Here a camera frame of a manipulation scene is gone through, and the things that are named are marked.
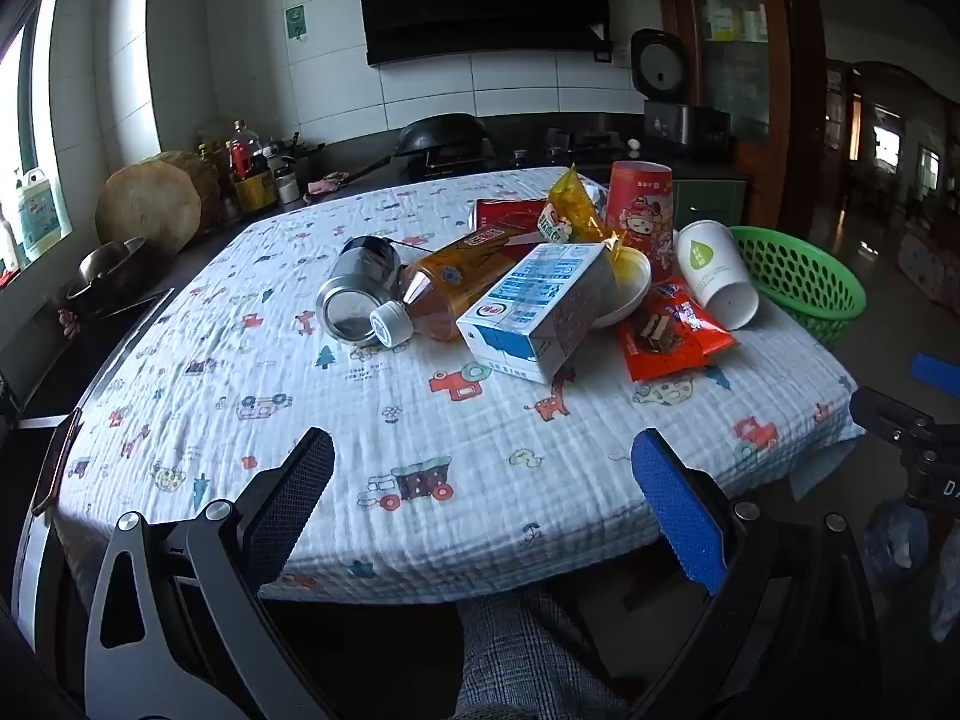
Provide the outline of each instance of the white bowl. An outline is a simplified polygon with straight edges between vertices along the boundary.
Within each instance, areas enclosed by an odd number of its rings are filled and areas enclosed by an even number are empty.
[[[627,319],[640,307],[650,290],[650,261],[642,251],[621,247],[613,272],[616,275],[616,293],[608,311],[602,317],[597,317],[590,326],[592,330],[610,327]]]

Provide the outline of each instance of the table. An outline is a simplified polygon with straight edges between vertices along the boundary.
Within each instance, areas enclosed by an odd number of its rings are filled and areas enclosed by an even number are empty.
[[[477,365],[464,344],[394,350],[325,336],[315,296],[353,235],[439,247],[474,200],[543,197],[562,169],[384,189],[251,225],[182,291],[83,415],[56,509],[82,596],[120,514],[195,517],[278,466],[311,426],[333,477],[267,598],[440,602],[590,565],[659,533],[627,460],[656,426],[736,494],[787,474],[802,493],[861,430],[853,381],[765,301],[705,371],[629,380],[611,330],[552,388]]]

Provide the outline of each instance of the green plastic basket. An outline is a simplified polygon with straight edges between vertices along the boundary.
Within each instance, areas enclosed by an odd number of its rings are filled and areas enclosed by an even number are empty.
[[[824,346],[867,307],[846,266],[814,245],[764,227],[731,227],[757,290]]]

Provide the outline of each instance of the milk carton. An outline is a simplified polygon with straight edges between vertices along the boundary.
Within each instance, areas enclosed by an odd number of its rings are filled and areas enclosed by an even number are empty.
[[[457,319],[477,362],[550,384],[616,285],[603,244],[540,244]]]

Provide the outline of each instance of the white paper cup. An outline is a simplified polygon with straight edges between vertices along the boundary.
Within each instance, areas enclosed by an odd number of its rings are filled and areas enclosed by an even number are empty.
[[[730,230],[718,221],[695,221],[680,230],[676,250],[693,298],[717,322],[736,330],[754,318],[760,296]]]

